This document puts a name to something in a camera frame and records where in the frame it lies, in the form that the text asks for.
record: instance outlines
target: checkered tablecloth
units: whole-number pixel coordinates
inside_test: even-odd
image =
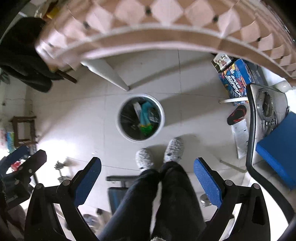
[[[296,78],[296,48],[257,0],[70,0],[36,50],[51,67],[153,48],[225,52]]]

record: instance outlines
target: white paper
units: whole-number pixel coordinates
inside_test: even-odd
[[[237,146],[237,157],[241,159],[247,154],[249,131],[246,119],[231,126],[235,144]]]

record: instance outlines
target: tiled floor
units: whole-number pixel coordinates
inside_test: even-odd
[[[193,161],[203,157],[209,166],[218,170],[224,179],[242,183],[244,174],[222,164],[226,161],[243,167],[245,158],[237,159],[231,127],[226,118],[235,107],[219,104],[228,94],[211,64],[209,53],[153,50],[106,58],[127,85],[125,92],[90,72],[85,67],[72,73],[78,79],[56,81],[52,90],[39,93],[31,90],[39,149],[47,152],[47,163],[37,175],[45,186],[58,185],[57,161],[71,163],[63,175],[74,175],[97,156],[102,161],[102,172],[86,204],[109,210],[105,181],[108,175],[137,175],[134,161],[136,151],[151,147],[160,162],[169,140],[182,136],[185,153],[181,165],[189,173],[198,196],[203,190],[192,173]],[[166,124],[153,139],[143,143],[126,140],[117,131],[115,118],[119,106],[130,94],[147,93],[160,101],[165,111]],[[215,209],[204,208],[204,218],[210,219]]]

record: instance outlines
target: person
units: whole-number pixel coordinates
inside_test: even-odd
[[[165,241],[197,239],[206,224],[191,182],[179,165],[183,152],[182,139],[173,138],[159,172],[148,149],[142,148],[136,153],[141,174],[98,236],[100,241],[149,241],[151,237]],[[161,202],[150,235],[152,203],[159,182],[162,182]]]

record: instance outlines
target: blue foam block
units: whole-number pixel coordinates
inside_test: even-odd
[[[222,204],[221,189],[198,158],[194,161],[193,171],[210,202],[219,208]]]
[[[295,113],[290,112],[275,130],[259,141],[256,151],[290,189],[296,188]]]

